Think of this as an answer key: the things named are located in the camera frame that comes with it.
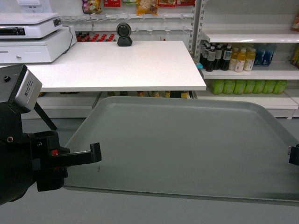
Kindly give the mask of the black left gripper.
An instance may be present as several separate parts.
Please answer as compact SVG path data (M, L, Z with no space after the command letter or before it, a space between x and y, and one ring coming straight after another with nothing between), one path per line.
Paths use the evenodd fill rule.
M60 146L56 131L31 134L33 180L39 192L63 187L69 166L97 163L102 160L100 143L90 145L90 151L68 153Z

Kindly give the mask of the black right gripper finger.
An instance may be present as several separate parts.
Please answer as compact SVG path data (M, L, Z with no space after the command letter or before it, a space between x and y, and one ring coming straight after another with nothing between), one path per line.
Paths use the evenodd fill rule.
M299 144L296 146L288 147L289 163L299 165Z

